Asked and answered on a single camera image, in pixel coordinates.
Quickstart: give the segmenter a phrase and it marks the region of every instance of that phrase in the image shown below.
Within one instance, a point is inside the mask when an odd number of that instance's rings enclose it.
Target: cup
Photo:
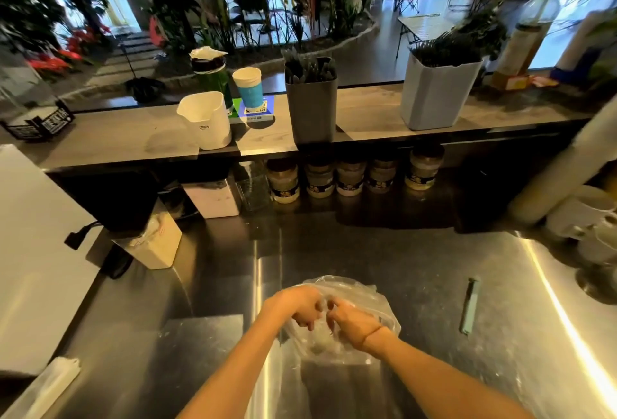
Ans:
[[[599,224],[590,229],[576,246],[583,259],[598,265],[617,257],[617,227]]]
[[[547,216],[546,228],[559,237],[580,239],[589,227],[617,208],[617,202],[599,188],[583,185]]]
[[[219,149],[231,142],[231,126],[222,92],[213,90],[187,95],[176,112],[201,149]]]
[[[262,90],[262,71],[259,68],[240,68],[234,71],[233,80],[245,108],[261,107],[264,103],[264,91]]]

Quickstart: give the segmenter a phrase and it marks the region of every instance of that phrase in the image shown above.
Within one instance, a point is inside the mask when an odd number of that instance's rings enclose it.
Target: clear plastic bag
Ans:
[[[388,300],[377,292],[374,286],[365,286],[354,279],[330,275],[308,279],[303,284],[313,284],[320,291],[324,310],[327,309],[327,301],[331,296],[344,298],[365,312],[373,314],[397,336],[400,333],[400,323],[392,313]],[[338,326],[335,326],[334,332],[330,331],[325,312],[315,322],[313,331],[301,328],[294,320],[287,322],[284,330],[293,340],[303,360],[333,365],[375,362],[375,358],[370,354],[360,352],[348,342],[342,341]]]

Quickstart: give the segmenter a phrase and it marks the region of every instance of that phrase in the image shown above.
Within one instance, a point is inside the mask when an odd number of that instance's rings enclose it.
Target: dark floor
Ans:
[[[506,3],[503,12],[508,26],[513,27],[516,24],[520,8],[520,2]],[[461,11],[449,11],[448,0],[419,0],[418,9],[420,10],[419,16],[439,14],[453,23],[459,22],[465,15]],[[370,11],[380,25],[379,33],[371,41],[351,44],[349,48],[339,51],[336,59],[339,87],[357,84],[378,84],[405,79],[409,51],[406,49],[407,41],[404,36],[400,42],[398,58],[396,58],[400,23],[397,21],[399,14],[392,10],[392,0],[385,0],[375,4],[371,7]],[[403,16],[415,15],[415,11],[412,9],[406,9],[403,14]],[[575,31],[576,27],[566,27],[563,29],[557,23],[554,24],[551,28],[551,33],[544,40],[542,47],[540,47],[536,58],[531,64],[531,68],[539,69],[554,66]],[[265,77],[263,79],[263,86],[265,94],[285,92],[283,74],[277,73]],[[167,94],[152,103],[152,105],[178,103],[187,94],[191,94],[191,92]],[[70,107],[73,111],[95,111],[134,106],[139,106],[139,104],[132,97],[122,96],[98,101],[88,99],[75,102]]]

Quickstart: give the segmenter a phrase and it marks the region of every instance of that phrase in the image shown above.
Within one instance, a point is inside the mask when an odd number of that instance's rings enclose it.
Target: white cutting board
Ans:
[[[38,375],[99,268],[64,243],[95,219],[13,145],[0,145],[0,373]]]

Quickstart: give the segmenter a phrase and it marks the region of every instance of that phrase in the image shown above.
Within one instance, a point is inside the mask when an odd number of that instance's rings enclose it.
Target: kitchen counter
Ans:
[[[338,91],[335,143],[354,141],[405,141],[418,135],[475,132],[484,139],[511,129],[533,129],[540,125],[560,125],[584,121],[597,107],[571,102],[564,106],[538,90],[506,95],[468,97],[454,126],[411,131],[400,118],[398,108],[402,83],[342,88]],[[225,148],[204,151],[193,142],[176,114],[177,105],[109,110],[76,115],[68,131],[52,142],[17,143],[35,164],[46,171],[62,168],[148,161],[153,159],[196,158],[200,155],[256,157],[297,151],[291,131],[285,94],[274,96],[274,120],[232,126],[233,140]],[[0,131],[0,143],[15,142]]]
[[[172,418],[282,287],[320,275],[376,284],[400,337],[520,401],[539,419],[617,414],[617,309],[594,295],[572,248],[510,227],[469,232],[438,181],[357,199],[182,223],[170,269],[134,262],[100,278],[58,354],[82,372],[46,419]],[[473,332],[459,332],[468,278],[482,280]],[[422,417],[382,366],[302,363],[275,341],[250,418]]]

